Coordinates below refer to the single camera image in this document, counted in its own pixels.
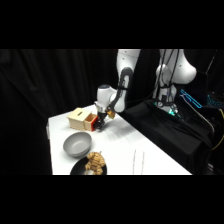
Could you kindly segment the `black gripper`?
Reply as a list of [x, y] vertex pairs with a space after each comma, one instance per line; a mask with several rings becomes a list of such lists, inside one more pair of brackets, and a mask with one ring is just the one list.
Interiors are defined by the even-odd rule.
[[104, 108], [97, 109], [98, 122], [96, 123], [96, 131], [103, 131], [106, 127], [105, 118], [107, 117], [107, 111]]

